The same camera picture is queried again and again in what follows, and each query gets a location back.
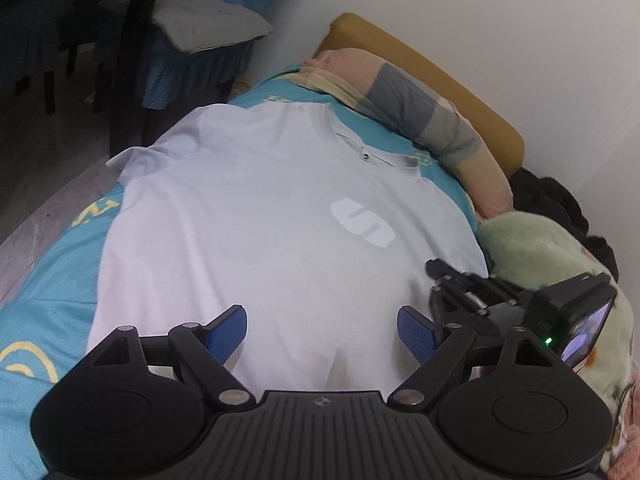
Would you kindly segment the white t-shirt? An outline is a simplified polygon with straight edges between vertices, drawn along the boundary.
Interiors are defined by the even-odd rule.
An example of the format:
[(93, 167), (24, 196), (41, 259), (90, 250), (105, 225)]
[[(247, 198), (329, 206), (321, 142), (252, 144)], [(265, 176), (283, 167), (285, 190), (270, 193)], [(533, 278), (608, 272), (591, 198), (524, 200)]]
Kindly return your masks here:
[(102, 250), (88, 343), (165, 335), (234, 304), (250, 391), (393, 391), (413, 371), (402, 306), (424, 266), (487, 266), (464, 213), (412, 156), (370, 148), (320, 103), (201, 107), (110, 165), (124, 199)]

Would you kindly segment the grey seat cushion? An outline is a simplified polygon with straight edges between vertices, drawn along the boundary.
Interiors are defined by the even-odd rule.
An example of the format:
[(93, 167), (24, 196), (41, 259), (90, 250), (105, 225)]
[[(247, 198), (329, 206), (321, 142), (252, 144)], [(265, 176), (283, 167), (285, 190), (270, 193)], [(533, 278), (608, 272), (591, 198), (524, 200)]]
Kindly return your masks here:
[(184, 53), (244, 44), (272, 33), (252, 10), (221, 0), (156, 0), (152, 22)]

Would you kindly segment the striped beige grey pillow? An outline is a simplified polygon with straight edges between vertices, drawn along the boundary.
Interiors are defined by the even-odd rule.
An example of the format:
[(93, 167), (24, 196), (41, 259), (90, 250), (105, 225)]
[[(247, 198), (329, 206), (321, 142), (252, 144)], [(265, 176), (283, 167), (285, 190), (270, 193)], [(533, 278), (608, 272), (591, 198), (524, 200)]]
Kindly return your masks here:
[(366, 50), (326, 50), (294, 74), (298, 86), (333, 96), (425, 148), (465, 188), (480, 218), (513, 209), (506, 175), (454, 104), (399, 67)]

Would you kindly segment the black clothing pile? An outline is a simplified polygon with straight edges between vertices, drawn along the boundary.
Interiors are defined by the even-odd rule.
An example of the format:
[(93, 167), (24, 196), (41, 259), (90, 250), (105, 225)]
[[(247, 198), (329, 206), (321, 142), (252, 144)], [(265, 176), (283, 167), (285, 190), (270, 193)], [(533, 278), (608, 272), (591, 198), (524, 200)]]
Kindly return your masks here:
[(618, 281), (615, 252), (602, 236), (589, 234), (589, 222), (572, 193), (557, 180), (538, 178), (525, 168), (509, 178), (514, 208), (547, 217), (572, 234)]

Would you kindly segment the mustard yellow headboard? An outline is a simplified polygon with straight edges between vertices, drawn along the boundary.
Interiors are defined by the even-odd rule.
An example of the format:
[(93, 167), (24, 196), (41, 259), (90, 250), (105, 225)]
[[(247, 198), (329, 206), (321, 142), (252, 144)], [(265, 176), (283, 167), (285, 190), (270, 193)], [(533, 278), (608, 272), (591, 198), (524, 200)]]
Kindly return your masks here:
[(355, 13), (343, 13), (329, 24), (317, 53), (343, 48), (366, 50), (385, 58), (453, 102), (483, 138), (508, 178), (523, 165), (522, 136), (475, 94), (408, 44)]

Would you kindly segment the white table with black legs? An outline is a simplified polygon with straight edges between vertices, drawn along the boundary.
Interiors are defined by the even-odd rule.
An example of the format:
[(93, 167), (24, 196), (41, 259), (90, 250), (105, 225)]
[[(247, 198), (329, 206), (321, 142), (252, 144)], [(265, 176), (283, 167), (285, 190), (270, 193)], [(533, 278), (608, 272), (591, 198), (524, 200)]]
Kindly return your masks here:
[(110, 153), (130, 147), (129, 123), (136, 100), (143, 50), (155, 0), (93, 0), (96, 45), (96, 108), (110, 115)]

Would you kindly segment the light green fleece blanket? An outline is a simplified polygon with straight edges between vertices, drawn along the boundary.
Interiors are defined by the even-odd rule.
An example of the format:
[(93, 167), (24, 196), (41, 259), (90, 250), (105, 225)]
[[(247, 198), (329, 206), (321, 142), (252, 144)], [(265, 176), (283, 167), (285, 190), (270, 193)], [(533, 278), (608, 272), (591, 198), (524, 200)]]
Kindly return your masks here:
[[(493, 274), (537, 289), (574, 275), (608, 273), (556, 222), (513, 211), (480, 224), (476, 232)], [(639, 367), (634, 360), (634, 314), (623, 291), (578, 375), (614, 416), (614, 434), (601, 460), (609, 479), (639, 477)]]

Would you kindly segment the teal patterned bed sheet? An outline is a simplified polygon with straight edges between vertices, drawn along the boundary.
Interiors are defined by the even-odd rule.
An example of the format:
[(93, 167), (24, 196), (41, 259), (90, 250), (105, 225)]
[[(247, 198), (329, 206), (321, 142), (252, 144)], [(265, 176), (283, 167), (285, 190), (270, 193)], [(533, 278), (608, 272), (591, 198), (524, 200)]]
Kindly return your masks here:
[[(332, 96), (297, 87), (288, 81), (293, 73), (285, 70), (272, 76), (232, 102), (243, 108), (265, 102), (328, 104), (365, 144), (416, 157), (421, 177), (447, 195), (472, 230), (477, 228), (468, 194), (426, 148)], [(42, 396), (84, 356), (98, 300), (102, 247), (123, 198), (124, 190), (115, 186), (81, 211), (1, 311), (2, 478), (40, 479), (46, 473), (29, 434), (29, 416)]]

